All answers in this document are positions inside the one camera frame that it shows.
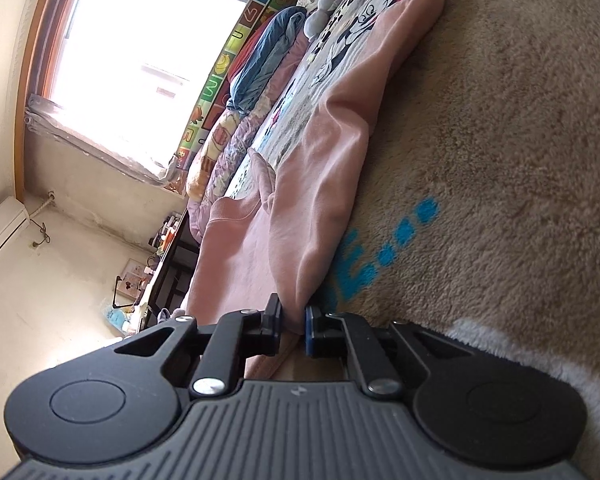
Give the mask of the pink sweatshirt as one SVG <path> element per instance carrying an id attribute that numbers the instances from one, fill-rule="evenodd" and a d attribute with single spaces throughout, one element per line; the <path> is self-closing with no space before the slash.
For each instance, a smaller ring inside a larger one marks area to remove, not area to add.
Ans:
<path id="1" fill-rule="evenodd" d="M 383 10 L 282 163 L 272 168 L 252 152 L 252 190 L 213 204 L 187 314 L 208 325 L 228 312 L 259 309 L 271 295 L 283 306 L 279 352 L 249 359 L 247 377 L 273 377 L 297 347 L 304 308 L 349 223 L 387 81 L 434 26 L 444 2 L 400 0 Z"/>

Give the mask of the dark side desk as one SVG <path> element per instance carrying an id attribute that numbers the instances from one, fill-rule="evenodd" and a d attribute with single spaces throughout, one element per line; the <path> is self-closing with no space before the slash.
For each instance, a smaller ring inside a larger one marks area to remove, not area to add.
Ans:
<path id="1" fill-rule="evenodd" d="M 178 229 L 169 248 L 161 257 L 154 277 L 149 282 L 142 306 L 146 312 L 140 321 L 140 329 L 154 326 L 163 309 L 172 313 L 185 307 L 185 297 L 189 291 L 199 255 L 199 244 L 189 229 L 188 211 L 184 211 Z"/>

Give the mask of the purple floral quilt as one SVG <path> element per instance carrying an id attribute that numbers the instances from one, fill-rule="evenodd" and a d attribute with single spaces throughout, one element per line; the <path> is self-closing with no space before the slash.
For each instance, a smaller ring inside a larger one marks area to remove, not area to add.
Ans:
<path id="1" fill-rule="evenodd" d="M 283 57 L 277 70 L 263 89 L 256 106 L 237 125 L 227 146 L 219 154 L 200 200 L 190 200 L 187 204 L 189 231 L 196 242 L 201 242 L 210 217 L 211 206 L 221 198 L 230 185 L 239 165 L 244 160 L 260 125 L 265 120 L 288 81 L 296 71 L 302 56 L 306 53 L 309 39 L 299 32 L 288 53 Z"/>

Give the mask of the yellow patterned pillow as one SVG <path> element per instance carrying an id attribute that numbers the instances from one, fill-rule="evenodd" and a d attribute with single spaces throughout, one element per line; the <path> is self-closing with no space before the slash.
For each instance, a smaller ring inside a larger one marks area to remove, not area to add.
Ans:
<path id="1" fill-rule="evenodd" d="M 220 154 L 233 136 L 242 116 L 237 110 L 226 108 L 211 128 L 202 148 L 195 155 L 186 179 L 186 192 L 193 202 L 200 203 L 212 170 Z"/>

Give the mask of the white air conditioner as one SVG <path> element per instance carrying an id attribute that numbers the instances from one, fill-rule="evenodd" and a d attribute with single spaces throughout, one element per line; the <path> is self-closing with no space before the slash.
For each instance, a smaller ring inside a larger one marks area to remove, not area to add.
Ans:
<path id="1" fill-rule="evenodd" d="M 0 203 L 0 250 L 29 224 L 26 207 L 15 197 L 7 197 Z"/>

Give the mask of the blue folded quilt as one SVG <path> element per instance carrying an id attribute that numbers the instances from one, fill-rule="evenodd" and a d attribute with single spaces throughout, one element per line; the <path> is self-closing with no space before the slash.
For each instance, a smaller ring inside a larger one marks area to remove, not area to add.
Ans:
<path id="1" fill-rule="evenodd" d="M 283 61 L 306 20 L 306 8 L 288 6 L 278 12 L 260 36 L 242 70 L 230 83 L 226 107 L 242 116 L 248 115 Z"/>

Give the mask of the grey plush toy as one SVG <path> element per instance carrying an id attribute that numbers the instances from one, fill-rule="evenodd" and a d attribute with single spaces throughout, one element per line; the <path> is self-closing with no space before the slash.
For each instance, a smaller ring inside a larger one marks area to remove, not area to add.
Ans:
<path id="1" fill-rule="evenodd" d="M 309 42 L 314 41 L 323 31 L 340 1 L 316 0 L 316 9 L 306 18 L 303 25 L 303 32 Z"/>

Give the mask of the window curtain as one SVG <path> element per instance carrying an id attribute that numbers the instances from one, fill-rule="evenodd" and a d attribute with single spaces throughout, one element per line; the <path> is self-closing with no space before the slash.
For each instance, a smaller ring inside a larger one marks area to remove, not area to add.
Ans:
<path id="1" fill-rule="evenodd" d="M 102 142 L 70 128 L 71 115 L 55 102 L 31 93 L 27 100 L 24 122 L 39 136 L 50 136 L 58 142 L 65 142 L 77 148 L 86 156 L 94 157 L 122 174 L 152 186 L 166 186 L 176 179 L 178 158 L 170 156 L 166 165 L 150 157 L 144 160 L 134 156 L 125 156 L 117 148 L 110 150 Z"/>

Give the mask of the colourful alphabet headboard mat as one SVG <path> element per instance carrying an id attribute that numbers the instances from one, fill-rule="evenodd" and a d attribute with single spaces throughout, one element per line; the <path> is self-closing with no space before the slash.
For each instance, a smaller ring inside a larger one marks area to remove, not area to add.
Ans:
<path id="1" fill-rule="evenodd" d="M 228 73 L 245 44 L 275 13 L 291 6 L 297 0 L 248 0 L 240 18 L 227 37 L 220 54 L 202 87 L 189 115 L 176 157 L 176 168 L 185 171 L 204 145 L 212 125 L 218 119 L 228 100 Z"/>

